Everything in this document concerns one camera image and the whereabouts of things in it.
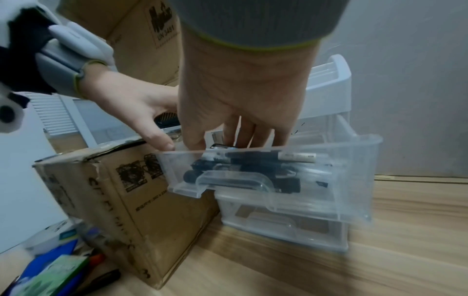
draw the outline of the wooden surface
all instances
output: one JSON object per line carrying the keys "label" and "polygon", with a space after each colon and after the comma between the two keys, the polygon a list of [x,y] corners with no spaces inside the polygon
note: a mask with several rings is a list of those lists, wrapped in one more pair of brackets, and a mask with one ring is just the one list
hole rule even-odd
{"label": "wooden surface", "polygon": [[[242,232],[216,218],[162,290],[124,275],[93,296],[466,296],[468,184],[440,179],[376,181],[373,225],[351,227],[344,255]],[[13,250],[0,260],[1,291],[28,258]]]}

